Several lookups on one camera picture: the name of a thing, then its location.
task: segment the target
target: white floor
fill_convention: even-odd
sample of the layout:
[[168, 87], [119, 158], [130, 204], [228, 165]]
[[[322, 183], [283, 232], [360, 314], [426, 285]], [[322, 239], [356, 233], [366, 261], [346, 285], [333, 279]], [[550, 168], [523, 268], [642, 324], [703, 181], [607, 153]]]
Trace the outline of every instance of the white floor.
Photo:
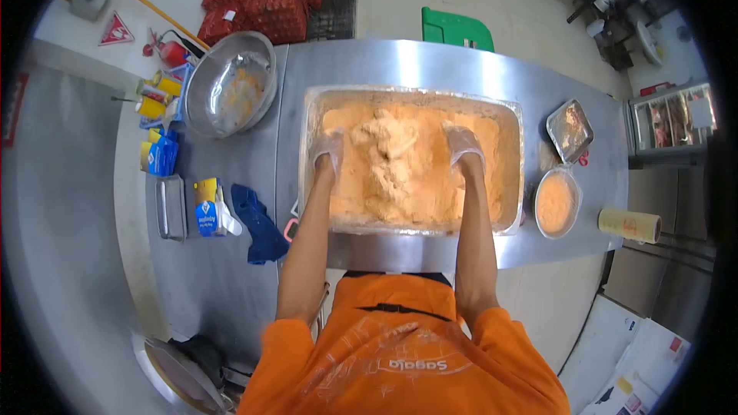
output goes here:
[[[579, 18], [566, 23], [571, 0], [358, 0], [357, 37], [421, 40], [421, 7], [482, 21], [496, 53], [535, 61], [616, 98], [629, 97], [624, 78], [605, 63]], [[521, 320], [558, 372], [574, 346], [598, 288], [604, 256], [502, 270], [500, 304]], [[328, 270], [331, 293], [344, 271]]]

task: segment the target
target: fire extinguisher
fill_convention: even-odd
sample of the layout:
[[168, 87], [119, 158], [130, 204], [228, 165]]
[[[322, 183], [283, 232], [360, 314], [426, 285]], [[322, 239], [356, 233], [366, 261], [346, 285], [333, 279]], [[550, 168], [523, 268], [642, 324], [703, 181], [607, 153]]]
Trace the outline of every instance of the fire extinguisher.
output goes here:
[[[175, 40], [170, 40], [168, 42], [162, 41], [164, 39], [164, 36], [170, 32], [174, 33], [174, 35], [179, 37], [182, 44], [184, 44], [184, 47]], [[153, 37], [152, 39], [153, 44], [148, 43], [144, 45], [143, 47], [144, 56], [152, 56], [153, 50], [155, 48], [161, 60], [169, 68], [176, 68], [177, 66], [181, 66], [186, 62], [194, 62], [194, 61], [190, 61], [191, 60], [190, 56], [195, 56], [195, 58], [200, 59], [203, 57], [203, 55], [205, 55], [204, 51], [200, 50], [191, 41], [183, 39], [182, 36], [180, 36], [173, 29], [170, 29], [169, 31], [164, 32], [161, 36], [159, 36], [158, 39], [156, 38], [155, 33], [151, 32], [151, 35]]]

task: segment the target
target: triangular sign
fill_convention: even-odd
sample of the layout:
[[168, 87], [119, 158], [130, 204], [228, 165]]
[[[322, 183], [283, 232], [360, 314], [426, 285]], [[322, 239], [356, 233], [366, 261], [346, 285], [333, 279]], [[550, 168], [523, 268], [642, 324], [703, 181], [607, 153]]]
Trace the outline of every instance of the triangular sign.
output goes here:
[[125, 27], [123, 20], [118, 16], [118, 12], [113, 11], [113, 16], [105, 27], [105, 32], [100, 38], [98, 47], [103, 45], [119, 44], [121, 42], [134, 41], [134, 35]]

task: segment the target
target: stainless steel table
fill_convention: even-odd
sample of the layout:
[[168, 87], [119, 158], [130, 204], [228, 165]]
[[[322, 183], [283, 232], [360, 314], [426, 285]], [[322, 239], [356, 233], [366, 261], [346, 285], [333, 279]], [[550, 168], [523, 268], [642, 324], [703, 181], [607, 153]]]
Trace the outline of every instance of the stainless steel table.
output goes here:
[[[500, 268], [604, 254], [622, 238], [602, 233], [597, 215], [627, 207], [628, 164], [622, 106], [604, 93], [555, 71], [495, 53], [422, 41], [341, 40], [290, 45], [277, 144], [277, 224], [284, 226], [298, 195], [300, 119], [305, 90], [336, 84], [387, 84], [471, 93], [518, 101], [525, 137], [527, 219], [515, 236], [495, 237]], [[545, 118], [577, 98], [594, 132], [589, 165], [576, 164], [582, 188], [577, 223], [567, 236], [541, 235], [530, 197], [553, 165]], [[456, 237], [332, 234], [328, 267], [360, 271], [454, 272]]]
[[[627, 144], [621, 105], [594, 88], [537, 65], [494, 53], [419, 41], [344, 40], [277, 47], [281, 82], [274, 104], [253, 129], [220, 141], [184, 133], [177, 171], [187, 186], [189, 237], [179, 244], [156, 231], [153, 178], [147, 182], [151, 257], [165, 316], [172, 329], [201, 333], [230, 360], [256, 364], [261, 329], [274, 319], [276, 263], [246, 263], [248, 231], [239, 236], [197, 234], [192, 184], [218, 177], [251, 186], [279, 227], [291, 218], [298, 195], [298, 145], [306, 88], [334, 84], [388, 84], [433, 88], [518, 101], [525, 141], [528, 217], [515, 236], [495, 237], [500, 268], [603, 254], [622, 240], [597, 229], [603, 207], [627, 204]], [[573, 169], [584, 194], [577, 224], [564, 238], [545, 239], [532, 218], [530, 196], [552, 166], [545, 117], [569, 98], [584, 106], [595, 131], [589, 166]], [[364, 271], [453, 272], [455, 237], [370, 237], [332, 234], [329, 267]]]
[[146, 182], [151, 261], [165, 318], [177, 334], [205, 335], [229, 360], [250, 365], [258, 362], [261, 330], [274, 320], [277, 311], [277, 265], [246, 263], [251, 236], [245, 227], [238, 237], [201, 237], [195, 219], [193, 184], [205, 178], [220, 178], [231, 209], [231, 185], [250, 186], [274, 218], [279, 100], [287, 47], [277, 47], [275, 53], [280, 85], [272, 107], [256, 126], [224, 140], [204, 141], [187, 132], [180, 134], [176, 171], [187, 189], [189, 230], [183, 243], [159, 237], [155, 179], [149, 176]]

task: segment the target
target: dish towel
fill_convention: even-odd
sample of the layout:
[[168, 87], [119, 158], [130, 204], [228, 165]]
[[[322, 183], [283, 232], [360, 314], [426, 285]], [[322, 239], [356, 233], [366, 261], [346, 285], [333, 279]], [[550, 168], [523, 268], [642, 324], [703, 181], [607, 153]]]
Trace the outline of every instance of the dish towel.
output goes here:
[[231, 186], [231, 202], [235, 214], [251, 233], [247, 261], [264, 264], [282, 258], [289, 250], [289, 243], [266, 214], [266, 207], [256, 198], [256, 191], [234, 184]]

